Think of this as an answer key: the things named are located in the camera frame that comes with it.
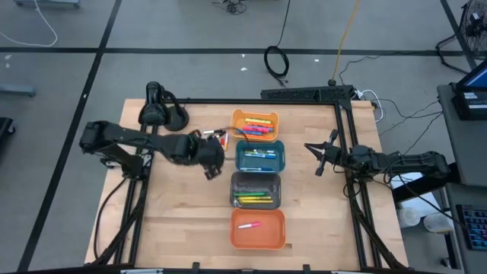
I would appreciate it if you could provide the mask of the black desk beam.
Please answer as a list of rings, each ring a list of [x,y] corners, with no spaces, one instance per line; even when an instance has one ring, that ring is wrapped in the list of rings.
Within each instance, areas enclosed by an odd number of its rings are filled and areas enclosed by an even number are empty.
[[[396,175],[399,186],[393,191],[395,202],[402,202],[413,197],[439,190],[448,183],[460,183],[459,170],[456,163],[449,164],[450,172],[445,177],[423,176],[414,180],[407,180],[406,174]]]

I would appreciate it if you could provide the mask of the black keyboard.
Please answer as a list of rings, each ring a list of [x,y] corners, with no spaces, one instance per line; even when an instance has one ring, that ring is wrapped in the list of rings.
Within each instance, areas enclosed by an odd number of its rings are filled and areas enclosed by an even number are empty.
[[[463,236],[470,250],[487,252],[487,209],[473,205],[456,205]]]

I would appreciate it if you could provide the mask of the black aluminium table frame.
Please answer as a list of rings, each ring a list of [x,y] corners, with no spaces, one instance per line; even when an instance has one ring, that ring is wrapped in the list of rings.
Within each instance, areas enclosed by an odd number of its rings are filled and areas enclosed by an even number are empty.
[[[115,261],[147,268],[358,270],[383,266],[367,236],[357,239],[345,176],[327,168],[317,176],[306,143],[327,140],[336,111],[327,105],[275,104],[252,99],[192,99],[189,129],[217,129],[232,113],[277,113],[278,138],[285,146],[281,172],[285,245],[279,250],[241,250],[230,241],[229,200],[235,163],[207,180],[198,166],[181,167],[156,156],[139,235],[129,234]]]

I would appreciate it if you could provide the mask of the teal plastic bin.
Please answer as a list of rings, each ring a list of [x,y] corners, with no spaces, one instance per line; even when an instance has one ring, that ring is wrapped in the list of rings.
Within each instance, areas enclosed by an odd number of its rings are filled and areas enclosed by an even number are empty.
[[[244,156],[244,149],[256,148],[267,151],[275,151],[276,159],[268,158],[248,158]],[[276,142],[247,142],[239,141],[235,155],[236,168],[240,171],[242,167],[270,167],[273,172],[264,174],[278,174],[285,169],[285,146],[281,141]]]

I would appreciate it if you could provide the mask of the black perforated mount plate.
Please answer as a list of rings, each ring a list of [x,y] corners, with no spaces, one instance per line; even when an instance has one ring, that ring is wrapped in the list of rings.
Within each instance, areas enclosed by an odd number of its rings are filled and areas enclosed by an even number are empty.
[[[351,85],[281,88],[261,90],[260,95],[264,100],[336,102],[349,100],[353,90],[354,88]]]

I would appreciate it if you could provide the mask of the black box white labels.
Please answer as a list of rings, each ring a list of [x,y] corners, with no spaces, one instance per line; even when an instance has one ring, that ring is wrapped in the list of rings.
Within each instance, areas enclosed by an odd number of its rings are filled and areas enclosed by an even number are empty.
[[[487,91],[456,91],[452,103],[462,120],[487,120]]]

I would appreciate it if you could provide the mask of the yellow plastic bin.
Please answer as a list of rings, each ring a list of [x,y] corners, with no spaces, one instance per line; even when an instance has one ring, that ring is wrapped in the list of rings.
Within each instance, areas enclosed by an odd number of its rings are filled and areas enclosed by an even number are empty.
[[[268,139],[249,139],[245,137],[245,135],[237,134],[236,130],[242,130],[243,127],[248,126],[245,122],[246,118],[252,119],[264,119],[264,120],[271,120],[274,126],[274,131],[270,133],[264,133],[263,135],[268,136]],[[233,128],[233,136],[236,138],[241,139],[248,139],[249,141],[254,142],[274,142],[279,134],[279,115],[276,112],[271,113],[251,113],[247,111],[243,111],[241,109],[236,109],[232,113],[231,117],[231,127]]]

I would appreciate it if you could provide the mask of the grey desk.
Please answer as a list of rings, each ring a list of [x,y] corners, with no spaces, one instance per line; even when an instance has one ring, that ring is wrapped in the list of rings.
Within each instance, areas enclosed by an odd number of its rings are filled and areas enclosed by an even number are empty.
[[[452,216],[459,223],[454,223],[458,244],[459,259],[465,274],[487,274],[487,252],[470,250],[463,236],[456,205],[470,205],[487,209],[487,187],[465,186],[449,183],[446,186],[447,200]]]

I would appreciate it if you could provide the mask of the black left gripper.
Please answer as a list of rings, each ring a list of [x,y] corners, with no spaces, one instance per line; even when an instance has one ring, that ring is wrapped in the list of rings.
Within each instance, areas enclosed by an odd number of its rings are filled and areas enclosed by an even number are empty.
[[[224,164],[224,149],[221,147],[216,135],[203,136],[199,130],[193,130],[188,134],[190,140],[189,163],[200,164],[205,169],[205,176],[211,180],[221,174]]]

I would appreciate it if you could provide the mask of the grey cart foot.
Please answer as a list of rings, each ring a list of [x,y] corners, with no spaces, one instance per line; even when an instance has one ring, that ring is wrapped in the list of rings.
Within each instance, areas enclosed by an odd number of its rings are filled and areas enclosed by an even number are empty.
[[[35,97],[37,95],[34,87],[32,86],[2,83],[0,83],[0,94],[16,94],[28,97]]]

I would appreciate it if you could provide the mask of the orange plastic bin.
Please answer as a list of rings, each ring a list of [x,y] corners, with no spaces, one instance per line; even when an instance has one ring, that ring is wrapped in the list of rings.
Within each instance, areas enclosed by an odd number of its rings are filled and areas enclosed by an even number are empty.
[[[238,225],[259,221],[256,228]],[[240,250],[280,250],[285,245],[285,215],[278,209],[234,209],[230,219],[230,242]]]

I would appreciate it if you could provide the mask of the grey side table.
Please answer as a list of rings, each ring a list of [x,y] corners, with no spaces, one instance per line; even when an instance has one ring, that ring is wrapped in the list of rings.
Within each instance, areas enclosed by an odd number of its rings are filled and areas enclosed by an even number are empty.
[[[487,187],[487,120],[459,118],[450,85],[437,86],[437,92],[461,182]]]

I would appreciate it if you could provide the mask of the black desk lamp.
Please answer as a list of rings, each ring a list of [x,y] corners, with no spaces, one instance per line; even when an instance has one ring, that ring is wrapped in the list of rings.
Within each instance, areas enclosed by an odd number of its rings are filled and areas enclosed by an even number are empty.
[[[163,126],[171,132],[180,131],[188,125],[189,114],[180,106],[175,95],[160,83],[148,82],[145,94],[145,104],[138,116],[141,125]]]

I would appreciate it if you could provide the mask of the black floor fan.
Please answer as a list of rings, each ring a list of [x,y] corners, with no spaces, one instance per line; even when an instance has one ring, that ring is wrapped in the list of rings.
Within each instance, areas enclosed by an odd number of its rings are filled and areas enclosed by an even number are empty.
[[[477,60],[487,60],[487,0],[467,0],[461,7],[459,23],[454,19],[447,0],[441,0],[441,4],[452,23],[453,34],[436,44],[436,52],[442,65],[466,75],[468,71],[447,62],[442,48],[457,41],[471,68],[476,66]]]

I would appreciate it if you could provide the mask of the monitor with blue screen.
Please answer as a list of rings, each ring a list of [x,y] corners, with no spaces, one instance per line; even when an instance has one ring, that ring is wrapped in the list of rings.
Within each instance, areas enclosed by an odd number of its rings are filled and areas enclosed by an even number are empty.
[[[487,59],[457,82],[456,88],[487,91]]]

